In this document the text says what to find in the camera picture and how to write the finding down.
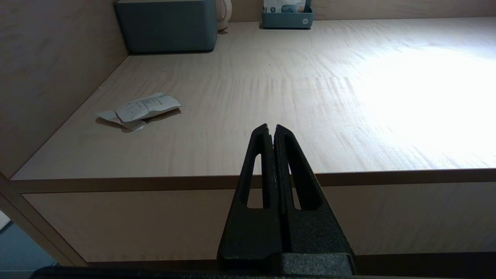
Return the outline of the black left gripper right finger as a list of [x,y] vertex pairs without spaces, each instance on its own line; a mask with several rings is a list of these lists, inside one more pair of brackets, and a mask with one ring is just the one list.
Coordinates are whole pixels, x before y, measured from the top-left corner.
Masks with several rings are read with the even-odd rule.
[[296,136],[282,125],[275,129],[274,152],[284,249],[354,256]]

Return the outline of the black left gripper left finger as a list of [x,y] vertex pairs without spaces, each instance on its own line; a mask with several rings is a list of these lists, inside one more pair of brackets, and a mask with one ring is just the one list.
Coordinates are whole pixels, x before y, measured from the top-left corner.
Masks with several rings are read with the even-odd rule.
[[[262,208],[248,207],[255,159],[262,159]],[[229,269],[258,269],[283,251],[279,189],[273,142],[267,124],[253,130],[219,244],[217,259]]]

